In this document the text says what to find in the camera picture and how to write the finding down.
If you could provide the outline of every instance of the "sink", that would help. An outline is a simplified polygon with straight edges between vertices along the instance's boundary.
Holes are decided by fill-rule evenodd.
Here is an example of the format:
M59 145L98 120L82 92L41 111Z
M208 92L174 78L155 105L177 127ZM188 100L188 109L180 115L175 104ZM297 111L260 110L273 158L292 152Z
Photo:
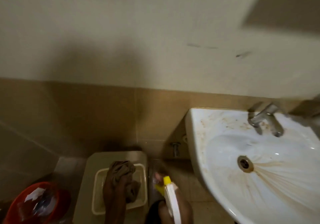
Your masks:
M248 113L192 108L186 115L198 179L239 224L320 223L320 141L310 127L275 113L262 135Z

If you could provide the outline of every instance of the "person's left hand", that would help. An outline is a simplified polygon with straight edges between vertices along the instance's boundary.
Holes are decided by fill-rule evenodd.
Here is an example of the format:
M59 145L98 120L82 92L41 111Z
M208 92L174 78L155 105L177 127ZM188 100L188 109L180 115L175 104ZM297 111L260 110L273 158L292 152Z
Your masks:
M132 181L132 176L124 175L117 186L112 184L112 170L106 175L103 186L103 201L106 207L105 223L122 224L126 212L126 186Z

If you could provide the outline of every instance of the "cloth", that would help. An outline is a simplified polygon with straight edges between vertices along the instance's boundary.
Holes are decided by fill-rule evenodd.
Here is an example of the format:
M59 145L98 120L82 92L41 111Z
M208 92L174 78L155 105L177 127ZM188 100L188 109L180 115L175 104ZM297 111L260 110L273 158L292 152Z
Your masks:
M136 167L130 161L114 161L111 163L109 169L112 170L112 184L116 186L120 181L120 178L124 175L130 176L132 178ZM141 183L132 180L130 184L126 187L126 202L134 202L137 198Z

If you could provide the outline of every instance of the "red bucket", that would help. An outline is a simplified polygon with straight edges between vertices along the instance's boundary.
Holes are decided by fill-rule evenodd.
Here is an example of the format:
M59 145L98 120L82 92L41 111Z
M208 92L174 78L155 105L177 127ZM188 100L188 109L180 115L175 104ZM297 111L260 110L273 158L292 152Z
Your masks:
M31 194L37 188L52 190L56 199L53 211L46 217L39 218L37 215L21 220L21 211L19 205L24 203L27 195ZM7 215L4 219L4 224L47 224L48 222L61 219L67 212L70 206L71 197L67 190L58 189L54 183L40 182L33 184L22 191L18 197L12 202Z

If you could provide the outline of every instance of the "sink drain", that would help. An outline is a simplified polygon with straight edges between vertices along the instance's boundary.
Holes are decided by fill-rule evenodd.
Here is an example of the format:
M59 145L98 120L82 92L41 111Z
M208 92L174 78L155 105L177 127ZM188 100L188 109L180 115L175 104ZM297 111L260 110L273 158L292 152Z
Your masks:
M239 156L237 162L238 162L239 168L243 172L250 173L254 170L254 164L246 156Z

